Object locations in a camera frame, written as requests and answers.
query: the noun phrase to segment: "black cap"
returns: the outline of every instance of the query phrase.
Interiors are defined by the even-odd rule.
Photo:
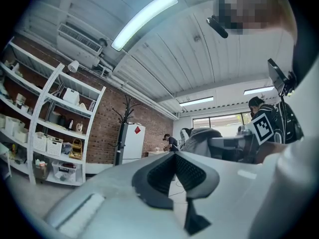
[[[166,137],[166,136],[170,137],[169,133],[166,133],[166,134],[164,135],[163,141],[165,141],[165,137]]]
[[[249,100],[248,107],[251,107],[251,106],[258,107],[260,104],[263,104],[263,103],[264,103],[264,100],[260,99],[259,97],[254,97],[251,100]]]

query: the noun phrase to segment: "gray floor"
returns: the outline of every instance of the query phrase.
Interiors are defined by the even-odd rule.
[[[7,178],[6,183],[16,200],[28,211],[41,218],[75,188],[49,182],[37,182],[36,185],[32,185],[26,175],[14,169],[12,169],[12,177]],[[174,201],[176,218],[183,226],[187,209],[186,192],[177,178],[170,185],[169,195]]]
[[[14,168],[11,170],[12,177],[7,178],[6,183],[12,195],[25,209],[41,218],[74,189],[73,186],[49,182],[37,182],[36,185],[32,185],[27,175],[15,171]]]

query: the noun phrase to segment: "pipe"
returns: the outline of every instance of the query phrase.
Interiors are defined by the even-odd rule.
[[[108,62],[106,62],[103,58],[100,58],[101,63],[106,66],[111,72],[113,72],[114,67],[111,66]]]
[[[35,34],[31,34],[27,30],[25,30],[25,31],[17,31],[17,32],[20,33],[21,35],[24,35],[25,37],[33,40],[33,41],[39,43],[40,45],[42,45],[43,47],[51,50],[52,52],[60,55],[64,59],[66,59],[68,61],[74,61],[72,58],[64,55],[62,52],[60,52],[56,48],[52,47],[47,41],[43,40],[41,37],[37,37]],[[87,72],[89,72],[91,74],[94,74],[99,79],[102,79],[102,80],[106,81],[107,83],[109,83],[113,87],[115,87],[115,88],[123,91],[124,93],[134,97],[135,99],[137,99],[140,102],[144,103],[145,105],[153,108],[154,110],[156,110],[157,112],[165,115],[166,117],[168,117],[168,118],[170,118],[172,120],[178,120],[178,117],[173,115],[170,111],[168,111],[167,109],[165,109],[164,107],[162,107],[158,103],[154,102],[152,99],[150,99],[149,97],[145,96],[144,94],[142,94],[138,90],[134,89],[132,86],[128,85],[127,83],[125,83],[121,79],[117,78],[116,76],[110,74],[110,76],[108,78],[101,77],[101,75],[99,75],[99,74],[95,73],[94,71],[86,68],[85,66],[83,66],[81,64],[80,64],[80,66],[85,71],[87,71]]]

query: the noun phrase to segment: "air conditioner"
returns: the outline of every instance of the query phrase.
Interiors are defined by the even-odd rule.
[[[63,23],[58,29],[57,48],[87,68],[97,66],[100,62],[102,46]]]
[[[82,49],[88,51],[92,55],[99,56],[102,52],[102,46],[100,44],[91,40],[72,27],[67,26],[66,24],[60,24],[58,34],[65,39],[73,42],[74,44],[80,46]]]
[[[97,66],[100,62],[98,56],[91,54],[59,34],[57,36],[57,49],[66,56],[79,61],[81,65],[84,65],[89,69],[93,66]]]

